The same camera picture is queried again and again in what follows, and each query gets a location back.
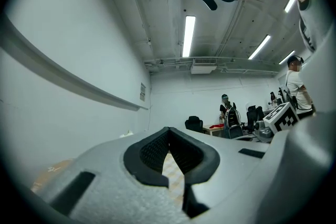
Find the red object on table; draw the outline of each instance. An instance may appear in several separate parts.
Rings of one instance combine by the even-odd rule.
[[[218,127],[218,128],[224,127],[224,123],[222,123],[222,124],[217,124],[217,125],[212,125],[212,126],[210,126],[209,128],[212,129],[212,128],[214,128],[214,127]]]

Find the ceiling light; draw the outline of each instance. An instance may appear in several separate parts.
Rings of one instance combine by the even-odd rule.
[[[289,10],[292,8],[293,4],[294,4],[295,0],[289,0],[287,3],[287,6],[285,7],[285,12],[289,12]]]
[[[279,65],[280,64],[282,64],[284,61],[286,61],[293,53],[294,53],[295,51],[292,51],[289,55],[287,55],[286,57],[285,57],[285,59],[284,60],[282,60],[280,63],[279,63]]]
[[[252,53],[252,55],[248,58],[249,60],[252,60],[255,55],[258,54],[258,52],[260,52],[260,50],[263,48],[264,45],[266,45],[267,41],[269,41],[269,39],[271,38],[271,36],[267,35],[264,40],[261,42],[261,44],[259,45],[259,47]]]
[[[185,30],[184,30],[184,41],[183,41],[183,57],[189,57],[191,42],[193,41],[194,27],[195,27],[196,17],[186,16],[185,17]]]

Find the person wearing black shirt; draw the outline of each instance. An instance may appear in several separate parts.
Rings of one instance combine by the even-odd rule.
[[[220,112],[221,112],[221,117],[220,119],[223,120],[225,118],[226,112],[228,109],[230,109],[232,107],[230,101],[229,101],[229,97],[226,94],[222,95],[222,104],[220,105]]]

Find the white t-shirt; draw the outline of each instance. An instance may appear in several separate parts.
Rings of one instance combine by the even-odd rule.
[[[290,96],[295,96],[298,101],[296,113],[301,114],[311,111],[311,101],[308,92],[307,90],[300,89],[303,86],[303,82],[299,77],[299,72],[288,70],[286,82]]]

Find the black rectangular slot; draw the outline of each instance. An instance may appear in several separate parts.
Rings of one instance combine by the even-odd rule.
[[[80,173],[50,205],[56,211],[68,216],[90,186],[94,177],[95,175],[89,172]]]
[[[242,154],[245,154],[245,155],[248,155],[248,156],[256,157],[256,158],[259,158],[259,159],[262,159],[264,154],[265,154],[265,152],[249,150],[247,148],[242,148],[238,152],[242,153]]]

